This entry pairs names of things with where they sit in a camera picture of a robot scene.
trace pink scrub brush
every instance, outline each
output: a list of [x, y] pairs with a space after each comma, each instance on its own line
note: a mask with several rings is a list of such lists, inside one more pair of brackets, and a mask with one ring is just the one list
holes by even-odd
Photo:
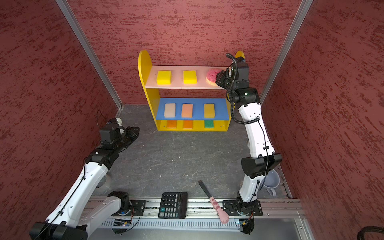
[[209, 85], [217, 86], [216, 85], [216, 75], [221, 72], [221, 69], [218, 68], [212, 68], [207, 72], [207, 78], [205, 79]]
[[223, 209], [221, 209], [216, 199], [214, 199], [214, 197], [208, 192], [208, 189], [206, 188], [204, 183], [201, 180], [199, 180], [198, 183], [200, 187], [203, 189], [203, 191], [205, 192], [205, 194], [207, 195], [207, 197], [209, 197], [209, 201], [211, 202], [214, 209], [217, 211], [218, 217], [220, 218], [220, 222], [222, 224], [228, 223], [229, 221], [228, 213], [226, 213]]

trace green sponge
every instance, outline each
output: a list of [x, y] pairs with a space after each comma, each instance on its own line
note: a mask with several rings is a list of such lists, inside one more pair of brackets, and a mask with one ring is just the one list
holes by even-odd
[[204, 128], [215, 128], [213, 120], [204, 120]]

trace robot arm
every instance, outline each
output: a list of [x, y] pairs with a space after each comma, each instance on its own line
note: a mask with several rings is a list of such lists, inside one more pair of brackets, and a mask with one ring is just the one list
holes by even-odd
[[32, 240], [86, 240], [114, 213], [125, 215], [130, 212], [128, 194], [114, 191], [102, 204], [81, 218], [86, 203], [119, 156], [119, 152], [126, 149], [139, 135], [138, 127], [124, 128], [121, 123], [119, 118], [110, 119], [100, 130], [101, 146], [86, 158], [75, 183], [45, 222], [33, 225], [30, 231]]
[[[231, 117], [236, 123], [244, 124], [247, 129], [250, 157], [241, 160], [245, 173], [243, 185], [239, 191], [238, 210], [246, 212], [256, 204], [257, 191], [268, 172], [281, 162], [281, 155], [276, 154], [263, 123], [260, 98], [255, 88], [249, 87], [249, 67], [243, 57], [232, 59], [226, 71], [216, 76], [216, 84], [225, 88], [231, 104]], [[243, 121], [237, 120], [233, 114], [234, 104], [240, 105], [239, 112]]]

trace blue shelf board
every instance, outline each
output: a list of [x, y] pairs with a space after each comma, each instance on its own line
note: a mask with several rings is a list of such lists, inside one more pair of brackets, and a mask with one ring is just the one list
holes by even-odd
[[[164, 117], [166, 103], [176, 104], [176, 116], [174, 118]], [[182, 118], [181, 110], [183, 104], [193, 104], [192, 118]], [[215, 105], [215, 118], [204, 118], [204, 104]], [[161, 98], [156, 120], [229, 120], [227, 103], [225, 98]]]

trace gray floor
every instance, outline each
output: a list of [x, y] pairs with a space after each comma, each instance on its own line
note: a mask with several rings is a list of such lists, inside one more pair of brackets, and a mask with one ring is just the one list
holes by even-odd
[[[159, 132], [148, 105], [126, 105], [120, 118], [124, 127], [139, 127], [140, 135], [111, 167], [111, 190], [134, 197], [205, 197], [197, 183], [202, 180], [214, 197], [236, 197], [244, 178], [240, 160], [250, 155], [243, 125], [232, 121], [228, 132]], [[276, 192], [276, 198], [287, 198], [282, 183]], [[262, 189], [258, 198], [273, 197]]]

